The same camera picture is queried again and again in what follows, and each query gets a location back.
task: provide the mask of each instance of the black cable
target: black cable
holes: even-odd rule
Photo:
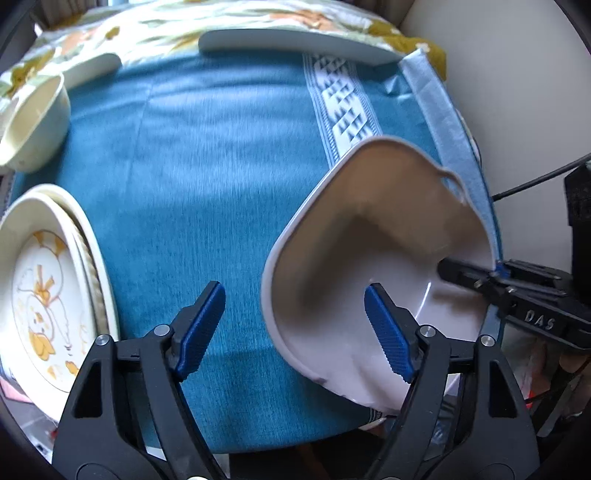
[[[573,170],[574,168],[577,168],[578,166],[583,165],[584,163],[587,163],[588,161],[591,161],[591,153],[588,153],[584,157],[581,157],[580,159],[575,160],[574,162],[568,163],[560,168],[557,168],[556,170],[551,171],[550,173],[542,175],[541,177],[538,177],[536,179],[525,182],[524,184],[514,187],[512,189],[509,189],[505,192],[497,193],[496,195],[492,196],[492,201],[496,202],[497,200],[501,200],[501,199],[508,197],[510,195],[513,195],[513,194],[516,194],[519,192],[523,192],[524,190],[535,187],[536,185],[539,185],[540,183],[543,183],[546,180],[553,179],[554,177],[557,177],[558,175],[562,175],[563,173]]]
[[[589,357],[587,358],[587,360],[585,360],[585,361],[584,361],[583,365],[581,365],[581,366],[580,366],[580,367],[577,369],[577,371],[576,371],[576,372],[572,373],[572,374],[569,376],[569,379],[568,379],[568,380],[566,380],[566,381],[564,381],[564,382],[562,383],[562,385],[560,385],[560,386],[558,386],[558,387],[551,388],[550,390],[547,390],[547,391],[545,391],[544,393],[541,393],[540,395],[536,395],[535,397],[530,397],[530,398],[527,398],[527,399],[525,400],[525,403],[526,403],[526,404],[530,404],[530,403],[533,403],[533,402],[535,402],[535,401],[542,400],[542,398],[546,398],[548,395],[552,395],[552,394],[554,394],[554,393],[558,393],[558,392],[560,392],[560,391],[563,391],[563,390],[566,388],[566,386],[567,386],[567,385],[568,385],[568,384],[569,384],[569,383],[572,381],[572,379],[573,379],[574,377],[576,377],[577,375],[580,375],[580,374],[583,372],[583,370],[585,370],[585,368],[587,367],[587,365],[589,365],[589,362],[591,362],[591,356],[589,356]]]

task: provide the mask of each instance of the white wall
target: white wall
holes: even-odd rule
[[[402,31],[446,49],[491,194],[591,151],[591,56],[553,0],[415,0]],[[505,258],[570,270],[562,177],[495,210]]]

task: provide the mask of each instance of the blue tablecloth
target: blue tablecloth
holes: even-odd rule
[[[458,171],[496,239],[466,134],[419,51],[379,68],[270,51],[191,54],[126,67],[69,93],[64,147],[43,170],[17,176],[13,198],[50,182],[79,201],[124,338],[171,321],[209,280],[223,283],[226,313],[183,383],[214,452],[293,445],[375,417],[292,370],[259,309],[275,239],[353,144],[397,135]]]

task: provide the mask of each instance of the white bowl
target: white bowl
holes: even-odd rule
[[[59,420],[96,337],[85,271],[65,212],[19,198],[0,223],[0,351],[29,398]]]
[[[84,210],[69,192],[57,185],[50,183],[37,185],[27,191],[25,195],[30,193],[47,195],[74,222],[81,236],[79,240],[82,244],[82,260],[89,280],[98,333],[108,333],[115,341],[118,341],[119,321],[111,282],[109,281],[105,261],[100,253],[99,243]]]
[[[363,295],[380,282],[419,324],[475,340],[486,304],[439,279],[437,263],[447,256],[494,267],[461,180],[397,138],[360,142],[325,175],[269,253],[261,303],[271,339],[305,377],[396,413],[409,385],[390,369]]]
[[[70,125],[63,75],[47,78],[16,108],[0,141],[0,167],[33,172],[57,152]]]

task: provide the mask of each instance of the plate with duck illustration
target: plate with duck illustration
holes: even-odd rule
[[[69,192],[58,185],[50,183],[37,185],[27,191],[25,195],[31,193],[48,196],[68,214],[74,223],[95,311],[97,334],[108,333],[117,342],[119,340],[119,320],[113,289],[98,241],[84,210]]]
[[[47,196],[18,199],[0,223],[0,349],[23,391],[59,420],[96,336],[73,224]]]

